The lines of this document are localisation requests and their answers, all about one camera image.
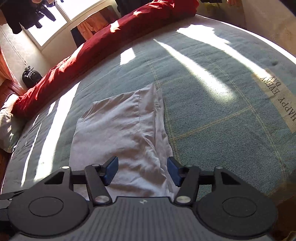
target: cord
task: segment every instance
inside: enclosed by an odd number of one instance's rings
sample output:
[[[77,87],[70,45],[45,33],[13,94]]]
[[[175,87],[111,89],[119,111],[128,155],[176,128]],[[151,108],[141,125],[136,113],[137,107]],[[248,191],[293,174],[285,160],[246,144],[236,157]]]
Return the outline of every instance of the cord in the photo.
[[[12,47],[12,49],[15,51],[15,53],[20,57],[20,59],[24,62],[25,66],[29,66],[27,64],[27,62],[24,60],[24,58],[21,56],[21,54],[17,51],[17,49],[13,46],[12,42],[9,40],[9,38],[7,37],[6,33],[4,32],[2,26],[0,26],[1,28],[1,32],[3,33],[5,39],[7,40],[7,42],[10,44],[10,46]]]

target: circular joint cover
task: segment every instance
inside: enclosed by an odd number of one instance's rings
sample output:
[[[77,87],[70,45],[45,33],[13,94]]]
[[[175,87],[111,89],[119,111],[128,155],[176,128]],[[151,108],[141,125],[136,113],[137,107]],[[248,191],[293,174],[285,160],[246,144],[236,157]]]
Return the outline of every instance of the circular joint cover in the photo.
[[[266,234],[277,219],[273,202],[254,188],[227,185],[203,197],[195,211],[202,223],[227,238]]]
[[[8,218],[20,232],[30,236],[65,233],[83,222],[89,213],[87,201],[60,185],[41,185],[13,198]]]

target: pillow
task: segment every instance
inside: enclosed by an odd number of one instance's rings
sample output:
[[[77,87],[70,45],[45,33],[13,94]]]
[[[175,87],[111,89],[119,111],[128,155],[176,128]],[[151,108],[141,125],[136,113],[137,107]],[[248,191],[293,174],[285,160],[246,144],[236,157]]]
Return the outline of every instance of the pillow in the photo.
[[[12,153],[25,125],[24,121],[11,113],[17,98],[16,94],[10,94],[0,109],[0,148],[8,153]]]

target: wooden furniture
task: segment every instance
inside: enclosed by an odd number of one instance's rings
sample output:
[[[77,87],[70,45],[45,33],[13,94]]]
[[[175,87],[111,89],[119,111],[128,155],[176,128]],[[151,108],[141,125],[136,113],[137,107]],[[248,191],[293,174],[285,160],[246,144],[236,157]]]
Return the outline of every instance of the wooden furniture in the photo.
[[[20,86],[12,82],[11,80],[6,79],[0,85],[0,108],[3,106],[7,96],[15,92],[17,95],[21,96],[26,91],[23,90]],[[0,183],[2,183],[6,171],[8,161],[11,157],[11,153],[7,153],[0,149]]]

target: orange curtain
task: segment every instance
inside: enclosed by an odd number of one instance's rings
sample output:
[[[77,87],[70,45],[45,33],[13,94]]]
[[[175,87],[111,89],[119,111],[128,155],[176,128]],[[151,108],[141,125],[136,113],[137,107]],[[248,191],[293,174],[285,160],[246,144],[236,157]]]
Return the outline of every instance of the orange curtain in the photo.
[[[18,84],[16,77],[13,75],[10,68],[8,67],[8,64],[6,62],[6,59],[1,47],[0,47],[0,51],[1,51],[0,52],[0,77],[4,80],[9,79],[14,83]]]
[[[96,12],[83,20],[77,25],[77,28],[85,40],[89,40],[96,32],[100,31],[104,27],[108,26],[107,20]]]

